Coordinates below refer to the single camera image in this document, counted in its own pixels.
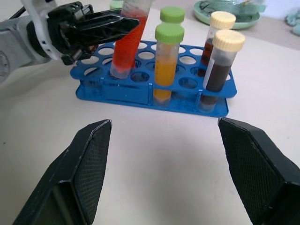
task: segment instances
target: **test tube rack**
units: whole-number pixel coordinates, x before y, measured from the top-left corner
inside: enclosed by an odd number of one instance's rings
[[[181,45],[173,84],[168,87],[159,86],[154,82],[155,47],[156,42],[142,41],[135,57],[135,68],[130,76],[127,79],[117,79],[109,74],[114,43],[99,46],[91,59],[78,61],[70,72],[74,79],[80,81],[76,96],[82,100],[212,117],[228,114],[226,98],[232,98],[237,93],[231,71],[220,92],[205,90],[204,77],[197,74],[198,68],[206,70],[206,66],[199,65],[199,52],[203,48]],[[154,89],[172,91],[169,105],[159,106],[153,103]],[[198,109],[202,93],[219,97],[212,112],[202,112]]]

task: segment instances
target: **table surface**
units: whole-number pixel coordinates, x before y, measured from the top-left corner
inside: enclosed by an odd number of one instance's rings
[[[107,2],[90,1],[96,10]],[[154,40],[159,11],[143,35]],[[183,44],[202,45],[208,27],[183,23]],[[264,129],[300,165],[300,51],[247,37],[232,70],[229,118]],[[70,67],[53,61],[0,84],[0,218],[11,224],[49,164],[76,132],[102,119],[113,128],[95,225],[250,225],[232,182],[217,119],[81,101]]]

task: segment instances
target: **robotic arm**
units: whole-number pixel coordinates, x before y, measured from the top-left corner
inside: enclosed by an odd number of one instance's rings
[[[22,0],[28,16],[0,22],[0,82],[17,68],[62,60],[89,59],[101,43],[116,41],[139,21],[121,9],[94,13],[92,5],[55,0]]]

